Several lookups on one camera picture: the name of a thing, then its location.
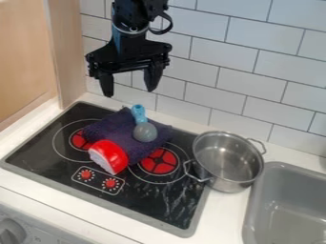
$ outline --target stainless steel pot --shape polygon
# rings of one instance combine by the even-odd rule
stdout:
[[[260,152],[254,141],[261,145]],[[184,164],[188,177],[224,193],[238,193],[251,186],[264,168],[260,141],[228,132],[205,132],[193,142],[194,159]],[[197,176],[189,171],[189,164]]]

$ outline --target gray sink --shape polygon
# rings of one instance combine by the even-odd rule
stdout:
[[[326,175],[267,163],[252,189],[245,244],[326,244]]]

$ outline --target pot rim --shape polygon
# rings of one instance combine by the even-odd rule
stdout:
[[[255,152],[256,156],[258,157],[258,163],[259,163],[259,171],[258,173],[256,174],[256,176],[250,180],[243,180],[243,181],[239,181],[239,180],[232,180],[232,179],[227,179],[227,178],[224,178],[224,177],[220,177],[220,176],[217,176],[215,175],[214,173],[212,173],[211,171],[209,171],[204,165],[203,163],[201,163],[195,153],[194,153],[194,147],[196,145],[196,143],[204,136],[207,136],[207,135],[215,135],[215,136],[219,136],[219,135],[227,135],[227,136],[230,136],[230,137],[235,137],[241,141],[243,141],[245,144],[247,144],[252,150],[253,152]],[[228,182],[233,182],[233,183],[239,183],[239,184],[245,184],[245,183],[251,183],[251,182],[254,182],[255,180],[257,180],[260,175],[262,174],[263,170],[264,170],[264,164],[265,164],[265,161],[264,161],[264,158],[261,154],[261,152],[257,149],[257,147],[252,143],[250,142],[248,139],[238,135],[238,134],[235,134],[235,133],[231,133],[231,132],[224,132],[224,131],[209,131],[209,132],[204,132],[202,134],[199,134],[195,139],[194,139],[194,142],[193,142],[193,153],[194,153],[194,159],[195,161],[199,164],[200,167],[202,167],[205,171],[207,171],[208,173],[211,174],[212,177],[215,177],[215,178],[219,178],[219,179],[222,179],[222,180],[225,180],[225,181],[228,181]]]

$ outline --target purple towel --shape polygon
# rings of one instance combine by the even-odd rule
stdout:
[[[132,132],[136,124],[132,112],[128,108],[123,108],[115,114],[108,115],[101,121],[87,126],[83,130],[83,135],[91,143],[103,139],[111,140],[126,152],[130,165],[134,165],[172,138],[173,128],[171,126],[150,119],[149,122],[157,128],[157,138],[152,142],[139,142],[133,138]]]

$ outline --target wooden cabinet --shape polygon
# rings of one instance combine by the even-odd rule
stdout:
[[[57,91],[67,107],[83,74],[78,0],[0,0],[0,131]]]

